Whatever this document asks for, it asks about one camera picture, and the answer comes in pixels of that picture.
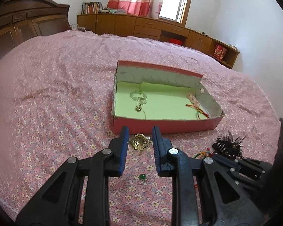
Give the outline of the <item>red cardboard box green lining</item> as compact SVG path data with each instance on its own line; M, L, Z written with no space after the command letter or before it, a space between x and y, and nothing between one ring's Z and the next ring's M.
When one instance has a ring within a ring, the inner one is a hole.
M210 95L201 74L179 68L118 61L113 86L112 131L131 134L213 130L225 113Z

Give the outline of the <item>dark wooden headboard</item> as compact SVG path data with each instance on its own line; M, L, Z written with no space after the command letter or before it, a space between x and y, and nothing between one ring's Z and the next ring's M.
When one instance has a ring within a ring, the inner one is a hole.
M52 0L6 0L0 7L0 60L31 38L69 30L69 9Z

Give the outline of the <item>long wooden cabinet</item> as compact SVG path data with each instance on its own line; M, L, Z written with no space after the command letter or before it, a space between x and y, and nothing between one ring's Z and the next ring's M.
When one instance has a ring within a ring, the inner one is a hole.
M169 42L170 38L175 38L183 42L182 46L207 54L230 69L233 68L239 55L237 49L217 39L162 20L125 14L99 13L78 15L77 23L78 26L84 27L86 30L98 35L135 36L159 40L161 42ZM214 49L217 44L227 48L223 61L214 56Z

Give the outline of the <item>red basin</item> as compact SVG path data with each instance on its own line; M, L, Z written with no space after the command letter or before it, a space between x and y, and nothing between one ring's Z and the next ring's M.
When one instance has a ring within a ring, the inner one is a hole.
M183 45L183 42L181 40L170 38L169 43L176 44L176 45Z

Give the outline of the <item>row of books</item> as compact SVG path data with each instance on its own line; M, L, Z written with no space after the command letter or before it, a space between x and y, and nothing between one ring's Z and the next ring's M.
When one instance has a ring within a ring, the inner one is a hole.
M103 5L101 2L83 2L81 14L98 14L101 13Z

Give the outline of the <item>red gift bag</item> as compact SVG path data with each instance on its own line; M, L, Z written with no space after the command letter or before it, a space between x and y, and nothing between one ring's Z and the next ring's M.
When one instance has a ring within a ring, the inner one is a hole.
M223 45L217 44L214 49L214 56L217 59L223 61L226 52L227 48L225 48Z

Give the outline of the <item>black feather hair clip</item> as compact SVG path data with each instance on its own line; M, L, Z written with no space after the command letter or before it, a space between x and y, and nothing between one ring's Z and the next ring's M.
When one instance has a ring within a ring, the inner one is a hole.
M230 131L223 137L218 137L212 144L215 153L234 161L235 159L242 159L242 142L244 137L233 138Z

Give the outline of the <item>window with wooden frame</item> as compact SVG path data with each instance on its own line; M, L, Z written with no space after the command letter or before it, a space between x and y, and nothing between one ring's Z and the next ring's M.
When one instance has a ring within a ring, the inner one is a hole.
M192 0L163 0L159 19L185 27Z

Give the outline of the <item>folded clothes on cabinet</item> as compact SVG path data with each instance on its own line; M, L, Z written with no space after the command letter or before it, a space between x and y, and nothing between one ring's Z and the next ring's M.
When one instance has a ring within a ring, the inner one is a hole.
M123 9L112 9L112 8L104 8L101 10L101 13L107 14L127 14L127 12Z

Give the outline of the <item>pink floral bedspread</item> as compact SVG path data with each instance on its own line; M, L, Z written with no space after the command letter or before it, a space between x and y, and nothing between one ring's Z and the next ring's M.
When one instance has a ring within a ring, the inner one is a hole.
M11 219L69 157L107 147L119 60L176 67L203 75L225 112L216 129L169 135L187 155L231 132L243 154L272 163L279 118L259 86L213 58L150 39L66 31L21 43L0 60L0 205Z

